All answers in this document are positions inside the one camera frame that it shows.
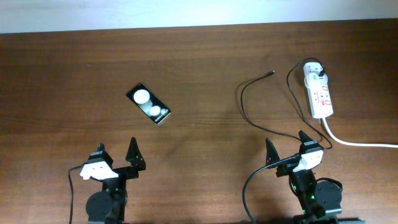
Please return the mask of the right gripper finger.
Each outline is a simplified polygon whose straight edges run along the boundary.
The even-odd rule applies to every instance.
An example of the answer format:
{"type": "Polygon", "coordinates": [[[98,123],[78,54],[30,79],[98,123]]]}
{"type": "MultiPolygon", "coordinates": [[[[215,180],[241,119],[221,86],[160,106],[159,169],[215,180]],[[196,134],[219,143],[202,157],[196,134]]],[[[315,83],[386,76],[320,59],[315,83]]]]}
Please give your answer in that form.
{"type": "Polygon", "coordinates": [[[316,140],[313,140],[310,138],[304,131],[300,130],[298,132],[300,141],[303,146],[315,146],[318,145],[318,142],[316,140]]]}
{"type": "Polygon", "coordinates": [[[266,139],[266,166],[268,168],[274,168],[280,161],[280,157],[277,153],[276,148],[269,138],[266,139]]]}

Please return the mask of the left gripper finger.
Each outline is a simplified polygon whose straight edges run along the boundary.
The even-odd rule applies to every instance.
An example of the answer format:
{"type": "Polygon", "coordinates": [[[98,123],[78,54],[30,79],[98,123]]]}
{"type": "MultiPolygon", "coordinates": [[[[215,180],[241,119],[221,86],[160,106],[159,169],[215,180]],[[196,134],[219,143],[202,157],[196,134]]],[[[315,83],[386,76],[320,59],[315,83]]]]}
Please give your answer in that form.
{"type": "Polygon", "coordinates": [[[125,160],[130,162],[135,170],[146,170],[146,162],[139,150],[135,137],[130,140],[125,160]]]}
{"type": "Polygon", "coordinates": [[[105,162],[107,165],[113,164],[113,159],[106,152],[105,145],[100,143],[95,152],[92,152],[87,160],[87,163],[105,162]]]}

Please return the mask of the black smartphone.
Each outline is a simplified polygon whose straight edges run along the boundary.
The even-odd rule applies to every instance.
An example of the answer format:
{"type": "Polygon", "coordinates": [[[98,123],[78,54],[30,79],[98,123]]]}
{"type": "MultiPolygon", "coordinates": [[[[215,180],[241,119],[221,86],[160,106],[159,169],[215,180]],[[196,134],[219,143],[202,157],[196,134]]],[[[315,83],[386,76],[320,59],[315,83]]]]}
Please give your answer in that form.
{"type": "Polygon", "coordinates": [[[126,96],[156,125],[162,123],[172,112],[143,83],[131,88],[126,96]]]}

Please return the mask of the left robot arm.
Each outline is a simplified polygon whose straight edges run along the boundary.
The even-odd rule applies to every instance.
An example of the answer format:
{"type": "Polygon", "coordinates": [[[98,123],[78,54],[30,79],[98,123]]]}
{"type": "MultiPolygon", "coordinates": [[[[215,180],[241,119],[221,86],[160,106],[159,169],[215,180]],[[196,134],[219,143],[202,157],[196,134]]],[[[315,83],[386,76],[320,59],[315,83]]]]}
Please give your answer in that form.
{"type": "Polygon", "coordinates": [[[123,223],[128,201],[126,182],[139,177],[146,170],[146,162],[139,150],[136,138],[129,143],[125,160],[129,166],[113,168],[113,159],[106,152],[104,144],[90,154],[80,176],[102,183],[102,189],[94,193],[86,202],[88,223],[123,223]]]}

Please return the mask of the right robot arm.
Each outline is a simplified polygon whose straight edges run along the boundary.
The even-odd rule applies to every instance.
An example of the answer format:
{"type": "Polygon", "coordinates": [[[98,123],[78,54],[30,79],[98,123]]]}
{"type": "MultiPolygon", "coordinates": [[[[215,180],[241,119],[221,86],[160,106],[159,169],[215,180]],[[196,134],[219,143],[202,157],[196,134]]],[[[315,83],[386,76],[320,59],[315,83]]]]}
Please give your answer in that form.
{"type": "Polygon", "coordinates": [[[330,178],[315,178],[313,168],[321,164],[324,148],[303,131],[299,132],[299,152],[281,159],[270,139],[266,140],[266,165],[276,169],[276,176],[289,177],[291,191],[303,210],[294,216],[295,223],[338,223],[342,212],[341,182],[330,178]]]}

